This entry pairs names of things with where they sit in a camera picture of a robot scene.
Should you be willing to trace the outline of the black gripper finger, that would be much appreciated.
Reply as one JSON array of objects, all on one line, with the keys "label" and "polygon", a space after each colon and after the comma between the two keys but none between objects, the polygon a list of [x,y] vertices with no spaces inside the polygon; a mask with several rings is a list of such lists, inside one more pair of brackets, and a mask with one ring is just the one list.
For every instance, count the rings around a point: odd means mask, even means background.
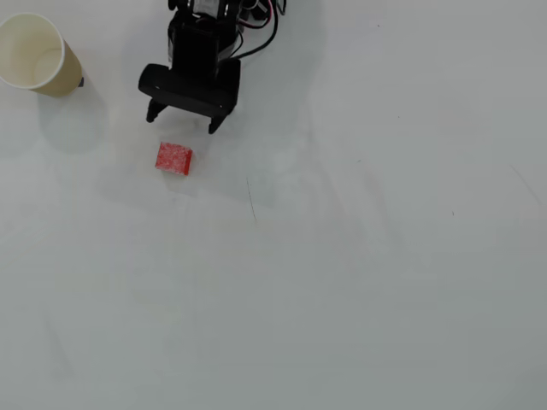
[{"label": "black gripper finger", "polygon": [[215,108],[211,109],[207,116],[210,118],[209,134],[214,134],[222,125],[224,120],[232,113],[232,108]]},{"label": "black gripper finger", "polygon": [[161,113],[166,107],[167,104],[158,102],[155,99],[151,99],[147,109],[146,121],[148,123],[153,123],[158,117],[159,113]]}]

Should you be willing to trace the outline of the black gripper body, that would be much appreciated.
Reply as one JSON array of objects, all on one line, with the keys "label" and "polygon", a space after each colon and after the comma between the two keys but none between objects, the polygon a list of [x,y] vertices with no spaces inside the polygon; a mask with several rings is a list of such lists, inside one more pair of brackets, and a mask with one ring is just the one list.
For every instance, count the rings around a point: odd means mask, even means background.
[{"label": "black gripper body", "polygon": [[179,71],[213,71],[235,50],[235,23],[197,17],[173,18],[168,26],[169,57]]}]

